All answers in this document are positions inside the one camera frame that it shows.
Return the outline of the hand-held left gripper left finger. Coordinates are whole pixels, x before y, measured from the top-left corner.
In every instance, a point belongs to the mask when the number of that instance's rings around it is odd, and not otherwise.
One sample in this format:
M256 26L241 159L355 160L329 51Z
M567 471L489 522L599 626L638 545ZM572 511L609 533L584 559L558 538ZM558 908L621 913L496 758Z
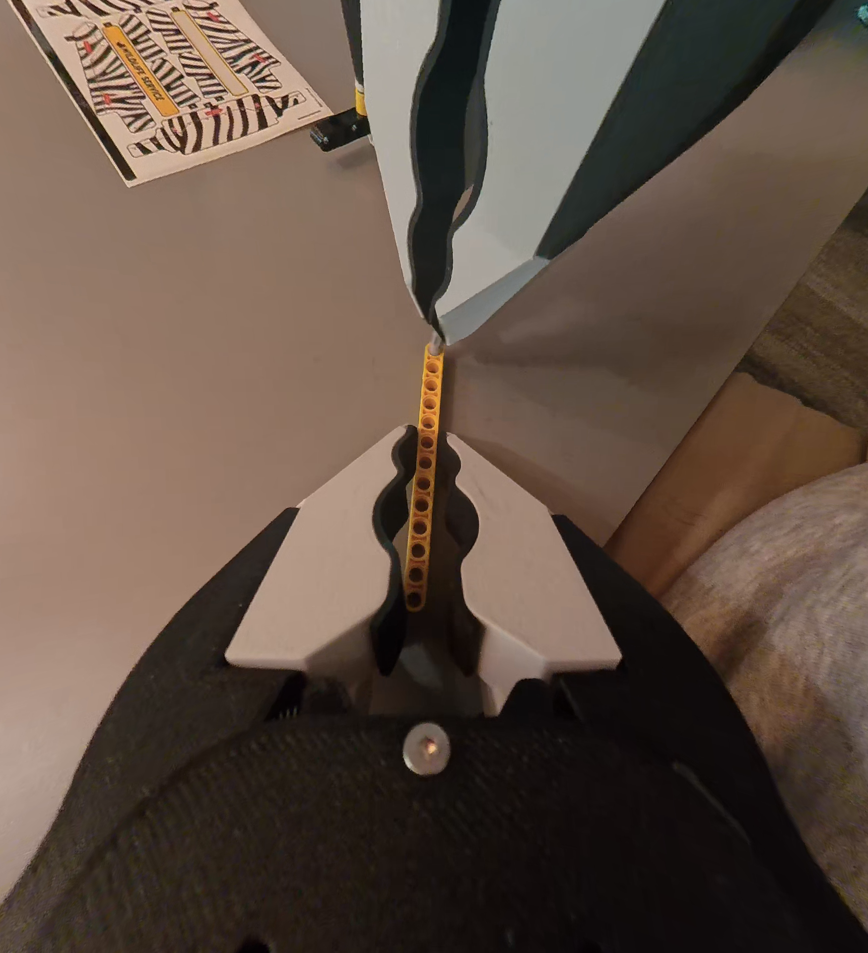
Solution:
M230 665L331 680L368 710L404 640L394 541L416 449L416 426L398 426L285 513L287 532L226 650Z

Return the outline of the zebra striped sticker sheet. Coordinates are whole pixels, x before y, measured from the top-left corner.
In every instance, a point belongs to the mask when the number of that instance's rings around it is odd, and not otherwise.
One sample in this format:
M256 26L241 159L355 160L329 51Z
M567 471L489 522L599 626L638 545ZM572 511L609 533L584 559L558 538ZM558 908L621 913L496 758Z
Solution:
M240 2L11 7L128 187L332 114Z

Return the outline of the partly built lego model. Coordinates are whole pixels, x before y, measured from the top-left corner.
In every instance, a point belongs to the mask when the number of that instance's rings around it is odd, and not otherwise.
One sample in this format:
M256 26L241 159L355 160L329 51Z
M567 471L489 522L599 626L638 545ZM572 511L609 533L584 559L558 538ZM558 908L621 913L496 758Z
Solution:
M323 118L313 125L310 136L325 152L346 147L370 135L364 86L361 2L341 1L340 5L354 69L355 105L346 111Z

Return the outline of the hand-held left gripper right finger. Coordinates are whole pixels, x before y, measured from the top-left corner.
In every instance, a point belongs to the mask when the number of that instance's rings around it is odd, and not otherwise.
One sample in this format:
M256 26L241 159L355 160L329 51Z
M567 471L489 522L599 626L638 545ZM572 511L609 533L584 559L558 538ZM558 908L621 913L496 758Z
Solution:
M522 681L614 671L618 643L549 509L456 435L442 441L451 649L498 716Z

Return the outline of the yellow lego beam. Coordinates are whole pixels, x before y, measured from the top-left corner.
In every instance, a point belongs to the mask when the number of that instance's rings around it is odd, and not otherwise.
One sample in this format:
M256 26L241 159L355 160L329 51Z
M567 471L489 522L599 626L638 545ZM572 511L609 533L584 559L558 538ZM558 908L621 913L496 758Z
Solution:
M440 409L443 395L443 352L425 347L417 421L416 470L412 480L403 588L408 612L426 604L435 508Z

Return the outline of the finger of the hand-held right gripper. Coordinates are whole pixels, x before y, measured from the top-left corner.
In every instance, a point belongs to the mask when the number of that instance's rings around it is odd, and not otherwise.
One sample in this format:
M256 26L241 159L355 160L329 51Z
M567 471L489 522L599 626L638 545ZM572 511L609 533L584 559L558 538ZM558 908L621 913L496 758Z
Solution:
M445 344L472 335L589 227L567 209L583 162L666 2L504 1L488 21L485 154L450 228L435 303Z
M479 2L350 4L363 95L404 283L435 332L472 332L476 305L447 307L454 232L474 163L468 117L480 67Z

